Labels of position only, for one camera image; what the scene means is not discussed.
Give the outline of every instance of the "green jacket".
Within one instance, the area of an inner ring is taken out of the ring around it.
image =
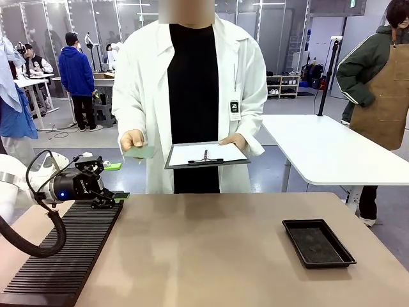
[[[409,43],[409,32],[396,31],[396,43]],[[375,96],[366,86],[386,65],[389,59],[390,45],[392,45],[391,26],[380,26],[375,34],[366,38],[338,65],[337,80],[342,93],[349,103],[343,113],[343,120],[351,121],[353,107],[370,106]]]

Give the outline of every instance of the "green object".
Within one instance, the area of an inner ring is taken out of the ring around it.
[[[122,163],[112,163],[110,166],[105,166],[104,171],[119,171],[122,168]]]
[[[115,200],[127,200],[130,196],[130,193],[116,193],[114,195]]]
[[[129,150],[123,153],[124,157],[132,157],[138,159],[151,159],[155,155],[155,147],[144,146],[144,147],[131,147]]]

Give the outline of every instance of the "brown apron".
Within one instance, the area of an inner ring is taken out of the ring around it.
[[[400,148],[409,109],[409,45],[394,45],[385,67],[366,85],[376,100],[369,107],[356,105],[350,128],[388,150]]]

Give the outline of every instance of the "ceiling light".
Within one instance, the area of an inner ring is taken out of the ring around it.
[[[253,3],[253,5],[285,5],[286,3]]]
[[[118,5],[151,6],[149,3],[142,3],[142,4],[137,4],[137,3],[118,3]]]

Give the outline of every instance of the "table leg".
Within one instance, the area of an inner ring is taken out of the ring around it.
[[[44,82],[44,85],[45,85],[45,90],[47,91],[47,96],[48,96],[48,98],[49,98],[49,102],[50,102],[50,105],[51,105],[51,109],[53,110],[53,109],[54,109],[54,104],[52,104],[52,99],[51,99],[51,95],[50,95],[50,90],[49,90],[48,82],[45,81],[45,82]]]
[[[350,189],[350,197],[348,198],[348,201],[346,202],[346,204],[348,208],[353,211],[353,213],[355,213],[358,209],[359,198],[360,198],[363,188],[364,187],[362,185],[355,185],[351,187]]]
[[[36,94],[34,93],[34,89],[33,89],[32,86],[28,87],[28,92],[30,94],[31,102],[33,103],[33,106],[34,106],[34,110],[36,110],[38,121],[40,122],[40,129],[44,129],[44,123],[43,123],[43,119],[41,117],[40,108],[38,107]]]
[[[284,164],[284,176],[282,178],[281,192],[287,192],[288,180],[289,180],[289,171],[291,170],[291,162],[287,159]]]
[[[77,121],[75,120],[75,115],[74,115],[74,107],[72,105],[72,98],[69,92],[66,93],[67,97],[68,97],[68,104],[70,105],[70,110],[71,110],[71,117],[72,117],[72,124],[70,125],[70,127],[74,126]]]

